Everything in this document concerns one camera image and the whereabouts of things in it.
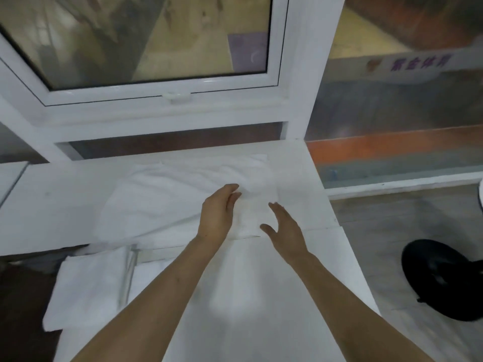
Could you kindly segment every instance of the orange floor strip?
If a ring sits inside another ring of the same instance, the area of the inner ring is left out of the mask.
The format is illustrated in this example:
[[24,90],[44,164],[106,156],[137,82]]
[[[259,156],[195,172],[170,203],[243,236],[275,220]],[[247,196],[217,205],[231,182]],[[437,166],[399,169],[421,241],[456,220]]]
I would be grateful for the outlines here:
[[483,146],[483,125],[370,134],[346,139],[307,142],[307,147],[316,165],[380,159],[468,146]]

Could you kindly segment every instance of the black round base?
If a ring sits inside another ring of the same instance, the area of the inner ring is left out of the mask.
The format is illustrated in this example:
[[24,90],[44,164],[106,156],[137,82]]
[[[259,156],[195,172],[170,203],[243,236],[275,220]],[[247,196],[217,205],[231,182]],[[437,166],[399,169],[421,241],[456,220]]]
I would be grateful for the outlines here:
[[483,277],[459,252],[438,241],[415,240],[401,262],[418,301],[455,320],[483,317]]

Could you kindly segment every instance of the glass wall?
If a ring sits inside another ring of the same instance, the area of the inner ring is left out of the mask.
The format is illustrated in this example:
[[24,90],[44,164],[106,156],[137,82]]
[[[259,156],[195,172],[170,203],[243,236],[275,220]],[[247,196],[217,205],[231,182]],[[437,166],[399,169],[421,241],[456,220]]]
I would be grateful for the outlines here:
[[267,70],[271,0],[0,0],[51,90]]
[[483,0],[346,0],[305,139],[325,187],[483,170]]

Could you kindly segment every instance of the white table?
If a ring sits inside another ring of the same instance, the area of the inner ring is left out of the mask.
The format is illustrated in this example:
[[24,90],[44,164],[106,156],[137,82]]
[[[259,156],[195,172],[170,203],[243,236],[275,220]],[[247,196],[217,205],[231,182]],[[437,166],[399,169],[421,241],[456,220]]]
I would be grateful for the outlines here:
[[257,153],[268,155],[280,203],[302,229],[339,225],[305,143],[272,141],[29,166],[0,208],[0,255],[99,242],[93,235],[99,213],[135,164]]
[[27,161],[0,164],[0,206],[27,167]]
[[[304,231],[304,237],[324,266],[379,313],[343,229]],[[139,260],[172,258],[182,249],[147,251]],[[54,362],[69,362],[102,327],[64,329]],[[345,361],[302,281],[268,238],[223,244],[203,273],[163,359],[246,360]]]

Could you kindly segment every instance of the person's right hand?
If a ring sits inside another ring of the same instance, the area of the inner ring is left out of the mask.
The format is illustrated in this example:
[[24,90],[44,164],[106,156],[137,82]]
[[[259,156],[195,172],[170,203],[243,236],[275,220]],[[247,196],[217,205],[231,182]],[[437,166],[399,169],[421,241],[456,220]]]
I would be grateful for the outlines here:
[[293,260],[309,254],[302,230],[288,212],[278,203],[269,203],[278,221],[278,232],[263,223],[260,229],[265,232],[281,257],[291,263]]

